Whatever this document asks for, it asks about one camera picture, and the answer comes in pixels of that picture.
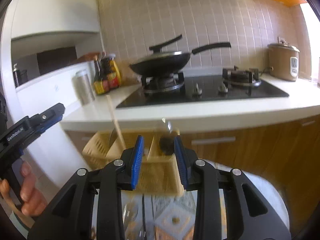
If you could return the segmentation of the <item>person's left hand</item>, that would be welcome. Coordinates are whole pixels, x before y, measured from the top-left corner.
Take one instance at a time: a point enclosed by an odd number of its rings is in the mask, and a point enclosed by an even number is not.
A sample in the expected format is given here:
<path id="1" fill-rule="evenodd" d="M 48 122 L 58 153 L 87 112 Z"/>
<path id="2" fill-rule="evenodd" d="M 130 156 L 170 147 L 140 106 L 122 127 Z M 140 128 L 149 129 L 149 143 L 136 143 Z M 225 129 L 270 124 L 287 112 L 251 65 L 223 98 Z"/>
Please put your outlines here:
<path id="1" fill-rule="evenodd" d="M 20 197 L 23 200 L 21 212 L 25 216 L 38 217 L 46 208 L 47 201 L 44 195 L 36 188 L 37 178 L 26 161 L 23 162 L 20 173 L 23 176 L 20 190 Z"/>

